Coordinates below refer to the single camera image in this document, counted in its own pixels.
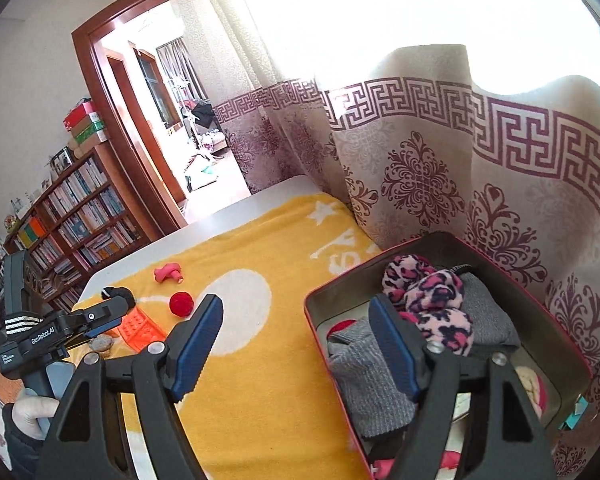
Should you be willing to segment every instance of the curtain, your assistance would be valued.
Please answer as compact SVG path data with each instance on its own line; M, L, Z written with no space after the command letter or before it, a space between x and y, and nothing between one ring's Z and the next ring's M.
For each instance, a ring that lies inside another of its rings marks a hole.
M180 89L185 100L206 99L205 91L196 76L196 71L182 38L177 38L163 46L159 46L156 52L164 71L170 79L179 78L189 81L188 86Z
M382 248L445 230L589 362L600 444L600 30L580 0L170 0L252 192L308 174Z

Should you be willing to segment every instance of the yellow blanket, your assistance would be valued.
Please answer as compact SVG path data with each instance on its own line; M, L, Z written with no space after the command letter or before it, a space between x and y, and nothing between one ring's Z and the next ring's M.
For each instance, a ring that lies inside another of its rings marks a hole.
M224 303L221 333L193 393L178 406L202 467L214 480L368 478L303 312L305 296L378 248L346 207L327 194L295 198L229 233L168 261L184 281L154 281L153 268L116 283L169 332L180 321L168 307L186 290ZM91 298L76 305L97 303ZM78 362L88 349L72 355ZM132 351L120 339L112 356ZM140 431L132 396L126 427Z

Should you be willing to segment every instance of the red ball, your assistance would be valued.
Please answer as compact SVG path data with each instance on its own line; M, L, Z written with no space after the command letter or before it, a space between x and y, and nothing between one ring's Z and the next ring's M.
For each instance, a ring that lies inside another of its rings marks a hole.
M179 317L193 312L193 298L188 292L176 292L169 300L169 309Z

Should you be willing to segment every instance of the bright window light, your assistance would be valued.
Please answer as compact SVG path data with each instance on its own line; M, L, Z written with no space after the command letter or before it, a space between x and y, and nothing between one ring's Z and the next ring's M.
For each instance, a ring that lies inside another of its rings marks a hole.
M365 78L404 46L464 44L486 91L568 75L600 86L600 29L580 0L245 0L285 75L324 88Z

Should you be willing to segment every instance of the wooden door frame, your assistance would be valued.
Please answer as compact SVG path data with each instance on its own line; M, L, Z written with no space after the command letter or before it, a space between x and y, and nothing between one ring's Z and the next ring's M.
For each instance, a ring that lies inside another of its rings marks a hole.
M144 142L144 146L146 147L149 156L151 156L156 169L162 176L164 184L171 193L171 196L173 196L173 199L176 202L182 202L187 196L183 192L178 180L173 174L173 171L165 160L162 150L160 149L160 145L155 139L154 132L151 130L151 127L144 116L144 111L138 102L136 92L134 91L133 84L129 78L128 71L126 70L124 56L122 56L122 54L119 52L108 48L104 49L104 53L109 60L113 75L116 78L116 81L118 81L118 87L120 88L122 97L125 100L126 108L128 109L133 122L136 124L138 134L140 135L142 142Z
M131 184L136 188L139 199L145 204L147 212L153 216L158 228L165 235L177 231L187 223L177 206L174 209L173 204L169 204L168 199L165 199L164 194L165 192L168 194L168 190L160 190L154 184L155 179L152 180L148 172L155 170L146 167L139 158L107 89L94 44L115 30L116 26L167 1L117 0L72 33L82 75L91 99L107 125L113 150Z
M162 96L165 98L164 104L169 109L169 113L176 119L176 122L169 127L171 128L172 126L175 126L180 122L180 114L176 110L176 105L173 104L173 101L171 100L171 94L169 94L169 91L167 90L167 85L165 85L164 81L162 80L162 74L158 68L158 62L155 59L155 56L150 52L142 50L136 46L133 47L133 50L135 51L136 56L145 58L151 65L151 68L154 70L155 76L157 77L158 86L162 89Z

